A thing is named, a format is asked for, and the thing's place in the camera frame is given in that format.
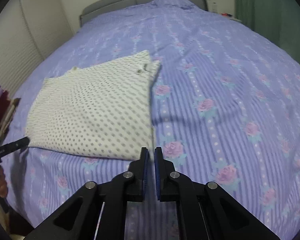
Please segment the green curtain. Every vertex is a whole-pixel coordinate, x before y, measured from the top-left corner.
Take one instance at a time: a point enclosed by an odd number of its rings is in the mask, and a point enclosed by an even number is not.
[[[295,0],[235,0],[235,15],[300,64],[300,7]]]

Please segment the clear plastic bottle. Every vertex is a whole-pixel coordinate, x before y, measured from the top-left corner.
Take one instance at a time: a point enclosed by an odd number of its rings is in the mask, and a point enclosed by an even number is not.
[[[212,12],[213,13],[218,13],[217,3],[215,3],[215,2],[212,4]]]

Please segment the bed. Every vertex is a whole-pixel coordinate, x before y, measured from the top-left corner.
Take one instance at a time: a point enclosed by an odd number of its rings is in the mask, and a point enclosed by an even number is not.
[[[44,78],[149,50],[162,63],[151,103],[165,158],[193,181],[218,182],[291,240],[300,229],[300,65],[244,25],[202,10],[203,1],[108,9],[87,9],[78,33],[23,83],[5,143],[24,135]],[[110,181],[129,161],[29,148],[2,165],[10,205],[36,227],[85,182]],[[144,203],[128,203],[125,238],[178,239],[175,207],[156,201],[154,181]]]

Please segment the human hand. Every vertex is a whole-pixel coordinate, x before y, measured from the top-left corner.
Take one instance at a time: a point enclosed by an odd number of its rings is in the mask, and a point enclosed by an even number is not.
[[[0,166],[0,197],[5,198],[8,195],[8,185],[6,182],[6,176],[3,173],[3,168]]]

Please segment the silver screw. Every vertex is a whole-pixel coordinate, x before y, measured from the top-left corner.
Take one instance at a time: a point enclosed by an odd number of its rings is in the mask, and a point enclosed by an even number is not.
[[[173,171],[173,172],[170,173],[170,177],[173,178],[173,179],[176,179],[176,178],[180,177],[180,174],[176,171]]]
[[[216,189],[218,187],[218,184],[211,181],[208,183],[208,187],[211,188],[211,189]]]
[[[94,188],[95,185],[96,185],[96,184],[95,184],[93,181],[88,181],[88,182],[85,184],[86,188],[88,188],[88,189]]]
[[[133,176],[133,173],[131,172],[131,171],[126,171],[124,174],[123,174],[123,176],[125,177],[125,178],[131,178],[132,176]]]

